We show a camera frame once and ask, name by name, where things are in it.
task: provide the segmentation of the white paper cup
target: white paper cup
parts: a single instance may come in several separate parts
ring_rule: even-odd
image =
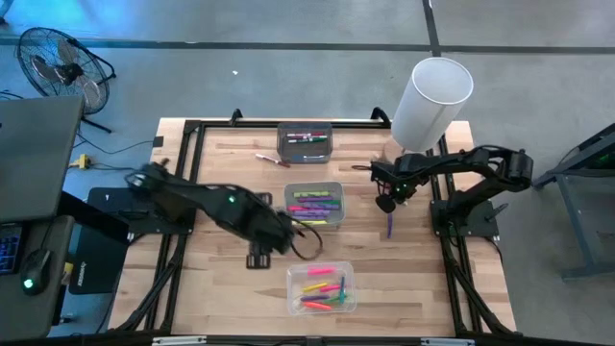
[[[393,118],[393,138],[409,151],[429,150],[473,89],[470,72],[459,62],[428,58],[417,63]]]

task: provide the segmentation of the gray floor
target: gray floor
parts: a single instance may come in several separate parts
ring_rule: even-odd
[[[432,0],[445,44],[612,46],[607,0]],[[51,26],[76,37],[247,42],[429,42],[421,1],[401,0],[17,0],[0,35]],[[92,119],[110,136],[84,126],[112,150],[151,139],[160,117],[324,116],[366,118],[375,106],[393,114],[411,68],[428,53],[97,49],[118,78],[111,99]],[[524,147],[534,176],[570,147],[615,120],[613,56],[447,55],[471,71],[476,88],[459,117],[476,144]],[[13,47],[0,47],[0,89],[37,96]],[[108,156],[75,150],[112,165],[137,166],[151,148]],[[92,186],[120,186],[122,174],[71,172],[65,190],[85,198]],[[504,270],[515,319],[528,335],[612,343],[615,276],[565,284],[559,271],[580,264],[572,227],[555,186],[505,193],[499,216]],[[69,297],[79,320],[52,334],[90,333],[109,297]]]

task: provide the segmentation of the wooden tabletop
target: wooden tabletop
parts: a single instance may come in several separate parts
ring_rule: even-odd
[[[169,158],[175,167],[185,119],[163,118],[152,161]],[[325,251],[318,261],[349,261],[355,269],[357,309],[352,313],[291,316],[286,308],[286,270],[305,263],[292,253],[272,257],[270,270],[247,270],[247,242],[222,231],[203,213],[197,216],[184,256],[174,334],[318,334],[369,336],[453,335],[453,320],[438,239],[432,234],[429,184],[394,212],[393,237],[386,237],[386,215],[376,206],[376,185],[369,172],[351,169],[382,154],[387,130],[334,130],[328,164],[293,165],[290,169],[255,154],[276,157],[275,129],[207,129],[199,183],[233,183],[254,192],[271,192],[283,206],[289,183],[337,181],[343,184],[346,219],[339,229],[323,230]],[[449,151],[473,147],[468,122],[447,131]],[[194,140],[186,159],[190,170]],[[457,188],[474,185],[480,176],[455,174]],[[501,321],[514,330],[504,272],[493,245],[467,238],[477,290]],[[301,244],[308,249],[311,244]],[[160,247],[159,235],[131,246],[113,305],[110,327],[128,318],[149,290]],[[163,315],[162,294],[158,320]],[[468,305],[460,294],[466,325]]]

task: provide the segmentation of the laptop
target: laptop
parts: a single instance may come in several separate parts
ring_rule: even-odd
[[[0,224],[55,215],[81,96],[0,101]]]

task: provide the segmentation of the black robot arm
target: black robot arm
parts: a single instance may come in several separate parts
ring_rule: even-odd
[[[181,224],[189,211],[202,210],[220,228],[258,244],[266,254],[286,253],[296,233],[284,212],[238,185],[196,185],[157,163],[144,165],[127,182],[135,193],[155,202],[159,217],[167,222]]]
[[[376,203],[384,212],[392,212],[395,204],[410,198],[418,185],[431,175],[476,172],[484,177],[465,191],[453,193],[444,213],[457,219],[466,218],[472,209],[502,191],[522,191],[530,186],[533,160],[520,151],[497,146],[480,146],[445,156],[427,157],[405,154],[395,164],[373,161],[372,181],[379,185]]]

